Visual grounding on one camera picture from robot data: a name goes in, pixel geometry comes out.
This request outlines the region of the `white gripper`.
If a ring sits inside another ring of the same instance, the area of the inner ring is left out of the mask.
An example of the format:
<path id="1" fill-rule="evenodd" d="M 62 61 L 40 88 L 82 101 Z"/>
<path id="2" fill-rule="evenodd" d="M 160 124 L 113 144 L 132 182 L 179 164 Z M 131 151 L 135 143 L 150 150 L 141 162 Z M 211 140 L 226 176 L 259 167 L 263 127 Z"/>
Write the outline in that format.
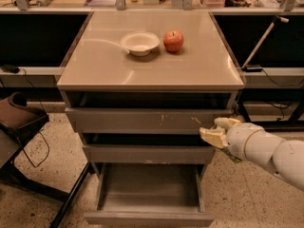
<path id="1" fill-rule="evenodd" d="M 228 146 L 229 152 L 242 161 L 246 160 L 245 146 L 251 136 L 263 127 L 253 123 L 241 123 L 240 120 L 234 118 L 215 118 L 217 128 L 207 129 L 200 128 L 200 137 L 207 143 L 216 148 L 224 148 Z"/>

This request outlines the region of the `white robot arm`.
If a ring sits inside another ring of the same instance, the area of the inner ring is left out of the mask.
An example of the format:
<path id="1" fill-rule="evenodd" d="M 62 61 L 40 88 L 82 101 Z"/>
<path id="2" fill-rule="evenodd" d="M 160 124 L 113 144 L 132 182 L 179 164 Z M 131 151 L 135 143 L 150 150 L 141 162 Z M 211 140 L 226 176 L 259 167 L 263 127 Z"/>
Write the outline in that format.
<path id="1" fill-rule="evenodd" d="M 304 142 L 286 140 L 262 126 L 233 118 L 215 118 L 211 129 L 201 127 L 200 137 L 226 150 L 232 158 L 252 162 L 273 176 L 304 190 Z"/>

